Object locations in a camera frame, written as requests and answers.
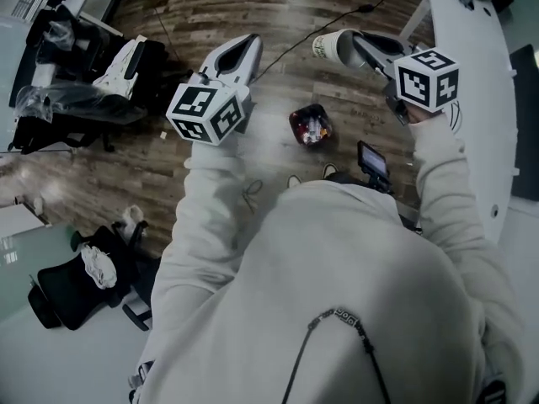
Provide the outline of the person's left forearm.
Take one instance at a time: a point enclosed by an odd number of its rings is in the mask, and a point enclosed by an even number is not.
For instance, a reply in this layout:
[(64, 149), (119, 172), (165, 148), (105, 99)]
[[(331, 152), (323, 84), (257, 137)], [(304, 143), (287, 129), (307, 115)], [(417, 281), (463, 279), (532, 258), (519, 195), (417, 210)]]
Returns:
[(228, 281), (238, 269), (237, 207), (245, 184), (238, 136), (218, 146), (195, 142), (184, 162), (184, 197), (161, 266), (181, 279)]

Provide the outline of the crumpled white cloth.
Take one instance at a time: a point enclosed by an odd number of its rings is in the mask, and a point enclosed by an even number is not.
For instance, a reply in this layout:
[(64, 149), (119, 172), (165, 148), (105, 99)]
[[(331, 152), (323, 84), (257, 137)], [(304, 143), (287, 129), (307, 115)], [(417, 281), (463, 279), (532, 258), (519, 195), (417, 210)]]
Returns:
[(117, 282), (116, 268), (108, 253), (98, 247), (84, 245), (80, 251), (84, 270), (101, 290), (112, 289)]

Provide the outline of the black chair with white garment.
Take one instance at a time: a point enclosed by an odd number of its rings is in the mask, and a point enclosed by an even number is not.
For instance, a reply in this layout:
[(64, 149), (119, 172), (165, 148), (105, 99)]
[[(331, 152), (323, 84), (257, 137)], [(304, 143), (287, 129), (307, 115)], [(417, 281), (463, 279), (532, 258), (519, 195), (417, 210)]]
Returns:
[(126, 43), (92, 82), (99, 103), (118, 112), (165, 112), (176, 87), (194, 71), (171, 60), (165, 45), (139, 37)]

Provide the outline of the black mesh office chair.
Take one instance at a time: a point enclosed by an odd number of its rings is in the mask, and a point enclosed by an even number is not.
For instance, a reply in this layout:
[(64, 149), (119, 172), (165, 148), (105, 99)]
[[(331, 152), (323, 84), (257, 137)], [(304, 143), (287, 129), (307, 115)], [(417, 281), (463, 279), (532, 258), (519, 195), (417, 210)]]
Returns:
[[(151, 258), (140, 249), (142, 234), (148, 228), (146, 221), (136, 223), (129, 239), (120, 233), (124, 228), (115, 222), (110, 229), (101, 226), (90, 237), (74, 232), (70, 246), (77, 256), (37, 273), (28, 301), (42, 326), (64, 326), (75, 331), (106, 304), (111, 308), (122, 306), (135, 326), (142, 331), (149, 329), (146, 321), (152, 318), (151, 293), (161, 259)], [(86, 274), (80, 254), (86, 244), (109, 254), (117, 273), (114, 288), (101, 290)]]

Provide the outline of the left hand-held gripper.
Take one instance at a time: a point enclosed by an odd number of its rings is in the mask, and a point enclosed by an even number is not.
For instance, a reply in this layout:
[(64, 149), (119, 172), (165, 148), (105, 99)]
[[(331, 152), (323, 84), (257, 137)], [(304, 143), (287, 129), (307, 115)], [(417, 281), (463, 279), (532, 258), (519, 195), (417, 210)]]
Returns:
[(259, 35), (238, 36), (210, 52), (178, 85), (166, 117), (182, 139), (218, 146), (234, 131), (246, 131), (262, 53)]

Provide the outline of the black chest-mounted screen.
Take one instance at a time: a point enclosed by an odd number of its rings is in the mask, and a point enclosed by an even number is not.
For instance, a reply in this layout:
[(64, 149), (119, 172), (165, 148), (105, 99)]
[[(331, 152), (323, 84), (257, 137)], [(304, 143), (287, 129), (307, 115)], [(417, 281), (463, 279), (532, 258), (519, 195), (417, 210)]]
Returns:
[(367, 186), (383, 194), (394, 194), (386, 158), (363, 141), (357, 142), (358, 166), (369, 178)]

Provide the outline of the person's torso in pale hoodie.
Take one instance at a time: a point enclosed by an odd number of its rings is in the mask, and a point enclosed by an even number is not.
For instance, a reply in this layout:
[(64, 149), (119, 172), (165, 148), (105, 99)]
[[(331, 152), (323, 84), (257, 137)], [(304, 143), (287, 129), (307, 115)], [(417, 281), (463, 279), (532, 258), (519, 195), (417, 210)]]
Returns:
[(520, 325), (495, 247), (446, 251), (389, 198), (285, 191), (228, 281), (160, 266), (130, 404), (514, 404)]

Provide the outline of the white paper cup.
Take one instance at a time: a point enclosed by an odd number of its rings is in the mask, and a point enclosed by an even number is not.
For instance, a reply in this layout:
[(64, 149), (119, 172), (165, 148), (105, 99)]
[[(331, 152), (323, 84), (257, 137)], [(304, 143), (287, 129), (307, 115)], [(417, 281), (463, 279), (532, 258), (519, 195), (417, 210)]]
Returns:
[(366, 63), (358, 51), (356, 40), (360, 37), (360, 31), (355, 29), (341, 29), (319, 35), (312, 42), (312, 52), (315, 57), (350, 69), (359, 69)]

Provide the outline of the plastic-wrapped black chair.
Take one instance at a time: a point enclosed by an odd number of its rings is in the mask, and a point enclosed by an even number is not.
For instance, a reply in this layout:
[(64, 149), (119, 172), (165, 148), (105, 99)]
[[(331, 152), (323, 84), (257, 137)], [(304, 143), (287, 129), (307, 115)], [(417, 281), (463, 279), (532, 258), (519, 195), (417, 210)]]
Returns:
[(15, 100), (17, 119), (8, 150), (23, 155), (56, 143), (79, 148), (103, 139), (104, 149), (112, 152), (109, 132), (116, 126), (130, 125), (147, 116), (144, 108), (128, 98), (107, 93), (94, 85), (60, 82), (47, 87), (25, 86)]

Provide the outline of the dark desk partition panel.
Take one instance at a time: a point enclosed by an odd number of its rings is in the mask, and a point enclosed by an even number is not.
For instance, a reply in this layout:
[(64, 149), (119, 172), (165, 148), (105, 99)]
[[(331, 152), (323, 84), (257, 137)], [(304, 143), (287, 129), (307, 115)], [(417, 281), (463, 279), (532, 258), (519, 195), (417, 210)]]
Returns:
[(539, 66), (532, 45), (510, 55), (514, 76), (518, 129), (513, 196), (539, 202)]

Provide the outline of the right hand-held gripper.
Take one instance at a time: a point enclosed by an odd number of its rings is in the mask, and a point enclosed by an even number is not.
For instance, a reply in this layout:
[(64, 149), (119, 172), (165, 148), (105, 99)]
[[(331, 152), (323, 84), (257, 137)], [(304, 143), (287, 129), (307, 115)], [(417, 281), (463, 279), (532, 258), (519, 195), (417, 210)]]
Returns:
[(406, 103), (437, 114), (456, 101), (460, 67), (440, 49), (380, 32), (353, 34), (353, 46), (364, 62), (388, 80), (383, 93), (401, 124), (409, 123)]

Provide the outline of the small black trash bin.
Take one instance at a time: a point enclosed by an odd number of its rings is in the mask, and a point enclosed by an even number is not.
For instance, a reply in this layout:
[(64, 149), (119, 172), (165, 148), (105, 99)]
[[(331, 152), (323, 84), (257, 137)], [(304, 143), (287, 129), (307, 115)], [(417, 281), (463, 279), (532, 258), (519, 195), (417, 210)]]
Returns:
[(288, 120), (296, 141), (302, 146), (320, 146), (332, 137), (333, 127), (321, 104), (298, 109)]

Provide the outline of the person's right forearm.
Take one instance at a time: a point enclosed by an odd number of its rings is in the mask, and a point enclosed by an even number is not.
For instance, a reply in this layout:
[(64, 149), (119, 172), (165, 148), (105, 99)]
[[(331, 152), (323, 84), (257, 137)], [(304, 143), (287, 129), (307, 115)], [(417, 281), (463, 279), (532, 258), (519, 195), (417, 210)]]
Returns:
[(410, 125), (419, 165), (419, 221), (427, 240), (446, 251), (494, 247), (486, 237), (469, 182), (464, 144), (444, 114)]

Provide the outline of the white curved desk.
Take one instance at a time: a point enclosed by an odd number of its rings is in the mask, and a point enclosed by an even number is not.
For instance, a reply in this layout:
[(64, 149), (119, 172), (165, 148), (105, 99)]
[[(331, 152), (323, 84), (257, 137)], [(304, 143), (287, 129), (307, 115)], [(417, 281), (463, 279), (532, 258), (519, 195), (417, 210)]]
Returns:
[(408, 38), (426, 15), (436, 46), (460, 64), (458, 103), (444, 111), (465, 144), (485, 235), (498, 242), (517, 173), (518, 135), (515, 72), (503, 30), (490, 2), (477, 0), (469, 10), (458, 0), (422, 0), (401, 35)]

